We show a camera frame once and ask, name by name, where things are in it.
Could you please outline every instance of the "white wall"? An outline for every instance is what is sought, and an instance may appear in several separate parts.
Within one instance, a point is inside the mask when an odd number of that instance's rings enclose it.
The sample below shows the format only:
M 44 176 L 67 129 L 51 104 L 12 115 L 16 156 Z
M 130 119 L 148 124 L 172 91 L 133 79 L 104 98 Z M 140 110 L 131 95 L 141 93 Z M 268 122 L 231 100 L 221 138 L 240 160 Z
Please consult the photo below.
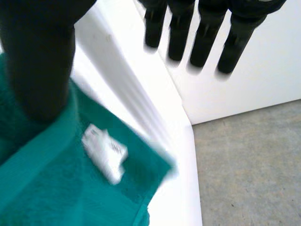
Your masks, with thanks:
M 187 62 L 199 24 L 197 7 L 184 57 L 168 69 L 192 124 L 251 111 L 301 98 L 301 1 L 288 0 L 255 30 L 230 79 L 216 78 L 215 68 L 230 29 L 228 12 L 209 58 L 199 74 Z M 170 12 L 166 15 L 159 52 L 166 60 Z

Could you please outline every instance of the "towel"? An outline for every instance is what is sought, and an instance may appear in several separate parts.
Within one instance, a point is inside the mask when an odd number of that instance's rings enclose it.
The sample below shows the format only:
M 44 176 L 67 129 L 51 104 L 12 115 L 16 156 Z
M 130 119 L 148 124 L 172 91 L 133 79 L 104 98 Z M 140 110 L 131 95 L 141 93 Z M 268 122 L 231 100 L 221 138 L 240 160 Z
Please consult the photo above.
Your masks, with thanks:
M 61 115 L 41 125 L 15 105 L 5 80 L 1 55 L 0 226 L 148 225 L 148 204 L 172 161 L 72 81 Z M 83 148 L 81 138 L 90 124 L 127 147 L 125 173 L 117 185 L 108 182 Z

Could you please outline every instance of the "green towel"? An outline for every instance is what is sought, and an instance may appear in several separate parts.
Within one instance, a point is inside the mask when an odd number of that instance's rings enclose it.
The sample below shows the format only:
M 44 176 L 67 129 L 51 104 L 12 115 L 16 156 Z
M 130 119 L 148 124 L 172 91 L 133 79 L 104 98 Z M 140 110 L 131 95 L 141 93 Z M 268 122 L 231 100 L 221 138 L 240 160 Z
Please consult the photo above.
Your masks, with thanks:
M 169 161 L 72 82 L 68 105 L 55 122 L 28 120 L 5 83 L 4 63 L 2 55 L 0 226 L 148 225 L 147 206 L 171 169 Z M 91 123 L 127 146 L 125 174 L 115 186 L 83 149 Z

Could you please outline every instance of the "white surface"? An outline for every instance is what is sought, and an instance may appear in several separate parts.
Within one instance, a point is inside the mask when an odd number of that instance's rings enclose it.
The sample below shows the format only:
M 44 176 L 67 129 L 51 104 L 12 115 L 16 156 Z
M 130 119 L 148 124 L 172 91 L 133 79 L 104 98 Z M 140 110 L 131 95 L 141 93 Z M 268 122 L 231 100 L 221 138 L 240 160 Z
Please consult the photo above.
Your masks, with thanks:
M 141 6 L 138 9 L 143 15 Z M 301 98 L 300 10 L 301 1 L 288 0 L 278 12 L 269 15 L 255 30 L 230 79 L 221 81 L 214 72 L 230 29 L 230 13 L 224 19 L 206 65 L 196 75 L 187 70 L 199 24 L 195 7 L 183 60 L 176 68 L 168 65 L 192 124 Z M 170 20 L 168 10 L 159 46 L 164 61 Z
M 177 160 L 178 173 L 149 205 L 150 225 L 201 226 L 192 127 L 158 53 L 143 50 L 144 26 L 133 2 L 98 1 L 76 24 L 76 35 L 75 81 Z

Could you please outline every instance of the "concrete floor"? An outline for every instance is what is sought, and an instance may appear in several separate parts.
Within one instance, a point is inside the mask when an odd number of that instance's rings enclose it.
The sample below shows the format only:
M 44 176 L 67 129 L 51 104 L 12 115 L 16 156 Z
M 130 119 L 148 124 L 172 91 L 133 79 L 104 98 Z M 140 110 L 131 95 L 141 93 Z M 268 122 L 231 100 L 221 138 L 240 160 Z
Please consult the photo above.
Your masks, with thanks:
M 301 100 L 193 129 L 204 226 L 301 226 Z

